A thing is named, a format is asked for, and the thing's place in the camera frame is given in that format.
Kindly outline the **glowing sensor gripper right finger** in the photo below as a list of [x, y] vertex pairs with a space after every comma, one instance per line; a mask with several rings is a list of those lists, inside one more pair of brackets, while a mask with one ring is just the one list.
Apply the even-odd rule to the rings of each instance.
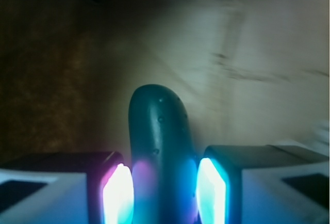
[[211, 145], [196, 197], [201, 223], [329, 223], [329, 158], [293, 145]]

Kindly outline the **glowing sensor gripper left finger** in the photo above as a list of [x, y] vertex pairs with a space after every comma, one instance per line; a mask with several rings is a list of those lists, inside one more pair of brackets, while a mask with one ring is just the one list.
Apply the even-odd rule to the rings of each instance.
[[1, 223], [131, 223], [119, 152], [30, 154], [1, 165]]

